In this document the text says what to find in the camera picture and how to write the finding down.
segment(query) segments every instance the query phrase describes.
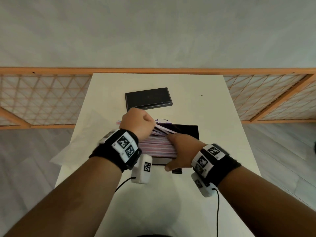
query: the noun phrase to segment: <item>white tracking device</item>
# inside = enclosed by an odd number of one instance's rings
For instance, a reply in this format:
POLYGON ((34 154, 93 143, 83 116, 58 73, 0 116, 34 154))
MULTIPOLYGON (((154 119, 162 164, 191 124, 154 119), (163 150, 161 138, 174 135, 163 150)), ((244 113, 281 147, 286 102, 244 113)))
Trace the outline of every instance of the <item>white tracking device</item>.
POLYGON ((194 172, 191 175, 194 183, 196 184, 196 186, 198 187, 199 191, 201 192, 201 194, 204 197, 210 197, 212 196, 212 188, 215 188, 216 186, 213 185, 212 183, 210 183, 210 185, 208 187, 205 186, 205 184, 203 183, 203 181, 200 179, 200 177, 198 176, 198 174, 196 172, 194 172))
POLYGON ((150 155, 142 154, 132 169, 133 183, 147 184, 150 179, 150 171, 153 159, 150 155))

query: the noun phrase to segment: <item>wire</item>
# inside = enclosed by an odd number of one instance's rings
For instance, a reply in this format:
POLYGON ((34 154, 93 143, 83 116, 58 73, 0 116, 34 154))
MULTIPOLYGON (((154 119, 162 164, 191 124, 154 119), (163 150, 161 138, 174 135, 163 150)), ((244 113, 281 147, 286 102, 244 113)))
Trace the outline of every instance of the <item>wire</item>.
POLYGON ((218 204, 217 204, 217 217, 216 217, 216 237, 218 237, 218 211, 219 211, 219 194, 218 190, 215 188, 212 188, 212 190, 217 192, 217 197, 218 197, 218 204))
POLYGON ((128 178, 126 181, 124 181, 123 183, 121 183, 121 184, 119 185, 119 187, 116 188, 116 191, 117 191, 122 185, 124 185, 127 181, 129 181, 130 179, 136 179, 136 177, 133 176, 133 177, 131 177, 131 178, 128 178))

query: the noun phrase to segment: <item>person's right arm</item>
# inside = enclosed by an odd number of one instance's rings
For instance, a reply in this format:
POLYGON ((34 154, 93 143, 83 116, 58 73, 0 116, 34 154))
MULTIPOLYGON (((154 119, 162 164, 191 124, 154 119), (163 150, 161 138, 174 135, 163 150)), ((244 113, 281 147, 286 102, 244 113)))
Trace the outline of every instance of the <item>person's right arm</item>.
MULTIPOLYGON (((189 168, 206 144, 182 134, 168 135, 177 158, 166 171, 189 168)), ((316 236, 316 212, 275 185, 241 166, 219 183, 219 191, 256 237, 316 236)))

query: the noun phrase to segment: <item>gray wall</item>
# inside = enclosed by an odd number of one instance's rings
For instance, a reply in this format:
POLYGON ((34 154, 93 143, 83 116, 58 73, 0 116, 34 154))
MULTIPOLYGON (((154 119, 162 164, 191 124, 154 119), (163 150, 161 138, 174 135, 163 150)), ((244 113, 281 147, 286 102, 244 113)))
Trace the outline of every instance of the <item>gray wall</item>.
POLYGON ((0 0, 0 66, 316 66, 316 0, 0 0))

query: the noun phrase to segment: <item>fist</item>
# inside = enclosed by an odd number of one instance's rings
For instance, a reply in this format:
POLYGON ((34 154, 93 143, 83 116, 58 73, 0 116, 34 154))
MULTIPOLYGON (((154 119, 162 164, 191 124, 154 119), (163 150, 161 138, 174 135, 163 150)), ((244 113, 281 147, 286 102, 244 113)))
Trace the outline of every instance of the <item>fist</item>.
POLYGON ((177 151, 177 158, 165 166, 166 171, 175 170, 177 168, 190 168, 196 154, 206 146, 205 143, 190 135, 169 134, 167 138, 171 144, 174 145, 177 151))
POLYGON ((148 138, 155 125, 155 120, 146 111, 133 107, 123 115, 119 127, 133 132, 139 141, 143 141, 148 138))

